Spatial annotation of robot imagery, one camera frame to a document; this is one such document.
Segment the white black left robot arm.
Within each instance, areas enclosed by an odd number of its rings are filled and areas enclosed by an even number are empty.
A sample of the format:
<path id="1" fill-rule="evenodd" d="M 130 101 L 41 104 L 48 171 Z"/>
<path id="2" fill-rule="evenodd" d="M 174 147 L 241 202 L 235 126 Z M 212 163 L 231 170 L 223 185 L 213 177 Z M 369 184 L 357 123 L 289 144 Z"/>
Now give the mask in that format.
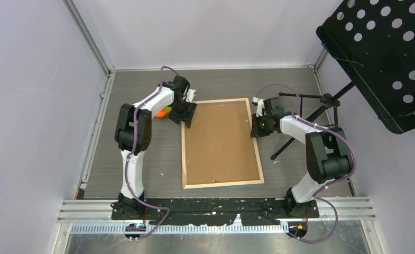
<path id="1" fill-rule="evenodd" d="M 152 120 L 169 106 L 169 119 L 190 128 L 197 107 L 193 102 L 195 92 L 186 78 L 176 75 L 173 81 L 162 82 L 143 100 L 121 106 L 114 139 L 122 155 L 123 183 L 114 209 L 124 209 L 133 219 L 144 215 L 143 159 L 152 139 Z"/>

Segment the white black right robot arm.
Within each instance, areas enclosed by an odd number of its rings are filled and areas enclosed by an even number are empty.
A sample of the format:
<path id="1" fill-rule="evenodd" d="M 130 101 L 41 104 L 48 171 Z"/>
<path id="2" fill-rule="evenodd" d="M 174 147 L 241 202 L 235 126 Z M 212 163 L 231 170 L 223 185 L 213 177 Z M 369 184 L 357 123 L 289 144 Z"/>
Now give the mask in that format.
<path id="1" fill-rule="evenodd" d="M 274 132 L 289 135 L 306 146 L 307 173 L 284 198 L 284 209 L 291 217 L 299 217 L 312 204 L 317 192 L 327 183 L 341 179 L 354 165 L 350 148 L 343 142 L 340 128 L 325 128 L 286 112 L 277 97 L 253 97 L 256 112 L 252 114 L 250 136 L 260 138 Z"/>

